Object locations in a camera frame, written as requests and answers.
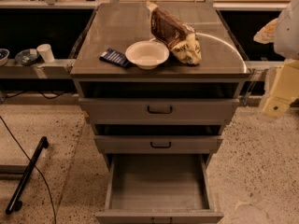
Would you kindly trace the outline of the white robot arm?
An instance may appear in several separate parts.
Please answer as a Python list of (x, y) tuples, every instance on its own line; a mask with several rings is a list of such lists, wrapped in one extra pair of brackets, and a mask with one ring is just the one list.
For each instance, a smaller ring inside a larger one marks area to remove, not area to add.
[(262, 108), (264, 116), (278, 119), (299, 96), (299, 0), (291, 0), (253, 40), (272, 43), (274, 52), (285, 58), (283, 65), (276, 69), (274, 83)]

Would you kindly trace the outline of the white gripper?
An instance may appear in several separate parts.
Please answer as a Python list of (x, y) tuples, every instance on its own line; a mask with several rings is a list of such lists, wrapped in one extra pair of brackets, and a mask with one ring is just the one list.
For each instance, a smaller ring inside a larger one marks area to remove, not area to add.
[(286, 60), (276, 69), (274, 83), (262, 113), (270, 119), (280, 118), (299, 97), (299, 60)]

